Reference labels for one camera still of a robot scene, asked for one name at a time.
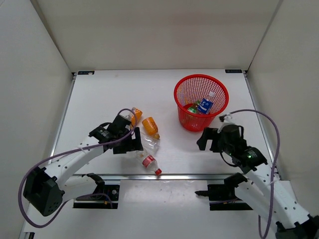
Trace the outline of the large clear plastic bottle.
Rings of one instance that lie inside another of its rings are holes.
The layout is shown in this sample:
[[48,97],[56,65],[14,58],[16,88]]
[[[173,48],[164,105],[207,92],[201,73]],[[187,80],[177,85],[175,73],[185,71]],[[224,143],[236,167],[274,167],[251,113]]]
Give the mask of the large clear plastic bottle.
[[148,136],[142,132],[140,132],[141,143],[145,150],[151,152],[153,154],[157,153],[160,148],[160,140],[155,139],[151,136]]

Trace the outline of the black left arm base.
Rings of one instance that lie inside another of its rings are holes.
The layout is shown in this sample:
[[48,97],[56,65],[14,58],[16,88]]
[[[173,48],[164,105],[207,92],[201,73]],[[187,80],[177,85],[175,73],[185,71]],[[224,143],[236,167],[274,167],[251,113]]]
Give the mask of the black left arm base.
[[117,209],[120,193],[120,182],[105,182],[102,177],[89,173],[81,175],[92,179],[96,187],[91,196],[81,196],[74,199],[73,208],[75,209]]

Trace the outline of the red label clear bottle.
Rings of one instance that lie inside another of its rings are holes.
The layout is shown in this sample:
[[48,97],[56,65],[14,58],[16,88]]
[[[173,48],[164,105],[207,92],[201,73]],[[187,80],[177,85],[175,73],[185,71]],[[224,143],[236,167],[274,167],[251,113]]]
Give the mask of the red label clear bottle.
[[146,170],[153,172],[156,176],[162,174],[162,170],[159,168],[157,160],[147,150],[133,151],[132,157]]

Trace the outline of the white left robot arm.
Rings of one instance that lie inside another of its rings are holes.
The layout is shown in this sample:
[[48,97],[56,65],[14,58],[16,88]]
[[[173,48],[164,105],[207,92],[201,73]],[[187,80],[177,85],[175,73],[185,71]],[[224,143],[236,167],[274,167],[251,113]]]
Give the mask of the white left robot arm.
[[131,122],[122,115],[117,115],[112,123],[99,125],[78,145],[77,152],[33,169],[26,178],[23,196],[45,217],[70,199],[85,195],[104,199],[105,183],[100,176],[74,174],[109,149],[114,154],[142,150],[139,127],[131,130]]

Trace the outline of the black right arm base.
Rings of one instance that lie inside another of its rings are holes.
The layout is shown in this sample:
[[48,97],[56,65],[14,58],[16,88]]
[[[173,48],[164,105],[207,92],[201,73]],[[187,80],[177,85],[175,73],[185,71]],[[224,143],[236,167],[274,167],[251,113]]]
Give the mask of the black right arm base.
[[199,197],[208,197],[210,211],[251,211],[252,208],[235,195],[235,189],[248,179],[235,173],[224,179],[223,184],[208,184],[207,190],[195,191]]

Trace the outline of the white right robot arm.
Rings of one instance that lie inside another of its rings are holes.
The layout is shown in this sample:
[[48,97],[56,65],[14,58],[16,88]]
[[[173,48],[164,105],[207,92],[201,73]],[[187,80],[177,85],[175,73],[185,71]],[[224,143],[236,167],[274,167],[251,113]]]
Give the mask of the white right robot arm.
[[208,140],[210,151],[227,154],[234,166],[241,169],[224,179],[223,193],[229,199],[238,198],[270,223],[278,239],[317,239],[319,218],[311,216],[286,190],[281,180],[272,175],[272,167],[255,147],[247,145],[244,128],[229,124],[221,129],[205,128],[197,141],[205,150]]

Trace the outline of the orange juice bottle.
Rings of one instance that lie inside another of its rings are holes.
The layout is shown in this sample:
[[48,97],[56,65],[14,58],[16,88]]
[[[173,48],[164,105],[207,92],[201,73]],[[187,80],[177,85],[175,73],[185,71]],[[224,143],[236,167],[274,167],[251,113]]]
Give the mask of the orange juice bottle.
[[125,118],[131,122],[130,127],[132,128],[138,125],[143,115],[143,112],[139,110],[138,108],[132,108],[131,110],[132,112],[126,115]]
[[149,136],[155,139],[160,139],[158,126],[152,117],[144,119],[142,121],[142,125],[144,126],[145,131]]

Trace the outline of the blue label clear bottle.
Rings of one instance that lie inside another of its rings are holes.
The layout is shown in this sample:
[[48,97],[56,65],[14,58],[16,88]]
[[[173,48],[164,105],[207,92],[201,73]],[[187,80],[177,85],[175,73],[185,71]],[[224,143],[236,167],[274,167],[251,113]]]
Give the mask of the blue label clear bottle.
[[213,91],[210,91],[208,95],[202,99],[198,106],[198,111],[200,114],[208,115],[214,105],[214,97],[215,93]]

